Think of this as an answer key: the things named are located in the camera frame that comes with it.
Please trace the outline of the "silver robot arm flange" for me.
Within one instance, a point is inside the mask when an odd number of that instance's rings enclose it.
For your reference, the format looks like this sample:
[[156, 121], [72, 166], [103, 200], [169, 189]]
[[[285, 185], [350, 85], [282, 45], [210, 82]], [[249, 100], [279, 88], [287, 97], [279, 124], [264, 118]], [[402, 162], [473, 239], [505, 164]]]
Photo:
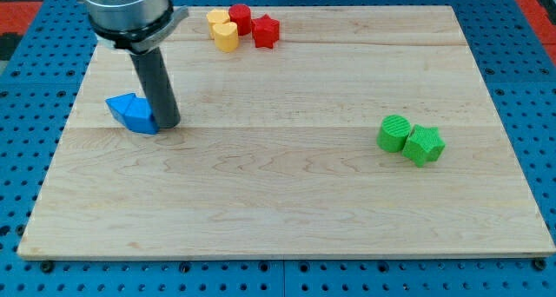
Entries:
[[111, 50], [142, 55], [157, 48], [189, 16], [170, 0], [77, 0], [88, 12], [96, 38]]

